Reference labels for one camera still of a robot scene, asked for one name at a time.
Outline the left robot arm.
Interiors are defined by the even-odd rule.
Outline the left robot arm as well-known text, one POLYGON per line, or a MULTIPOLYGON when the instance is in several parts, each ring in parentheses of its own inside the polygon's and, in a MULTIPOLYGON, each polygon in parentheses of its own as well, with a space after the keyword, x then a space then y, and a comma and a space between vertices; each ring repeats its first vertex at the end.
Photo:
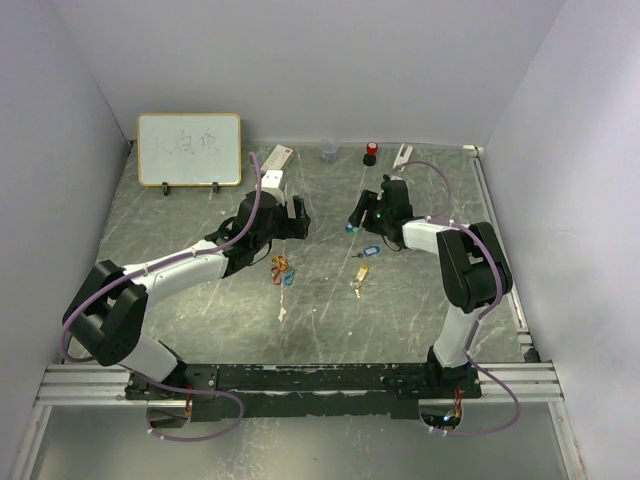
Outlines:
POLYGON ((176 398, 187 385, 187 365, 168 346, 143 334, 148 309, 253 265, 276 240, 305 239, 310 223, 302 197, 279 202, 271 193, 252 191, 235 216, 191 247, 147 263, 97 263, 62 318, 64 333, 98 364, 135 371, 150 379, 162 398, 176 398))

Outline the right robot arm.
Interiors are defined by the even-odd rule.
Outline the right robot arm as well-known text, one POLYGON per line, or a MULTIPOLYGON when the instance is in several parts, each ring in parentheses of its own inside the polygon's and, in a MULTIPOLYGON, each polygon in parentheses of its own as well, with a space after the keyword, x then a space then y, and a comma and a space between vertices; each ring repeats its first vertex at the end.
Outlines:
POLYGON ((438 257, 448 310, 439 337, 429 350, 424 384, 431 395, 448 396, 457 388, 459 378, 467 376, 471 350, 484 318, 513 286, 493 225, 418 217, 406 182, 388 177, 380 192, 362 191, 348 225, 379 235, 401 250, 438 257))

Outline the orange carabiner clip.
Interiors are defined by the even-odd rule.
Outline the orange carabiner clip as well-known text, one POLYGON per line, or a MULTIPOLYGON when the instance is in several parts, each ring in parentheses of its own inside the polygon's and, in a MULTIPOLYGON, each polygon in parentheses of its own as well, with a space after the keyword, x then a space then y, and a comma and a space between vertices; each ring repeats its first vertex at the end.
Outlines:
POLYGON ((276 255, 271 259, 271 265, 277 269, 284 271, 289 268, 289 262, 284 255, 276 255))

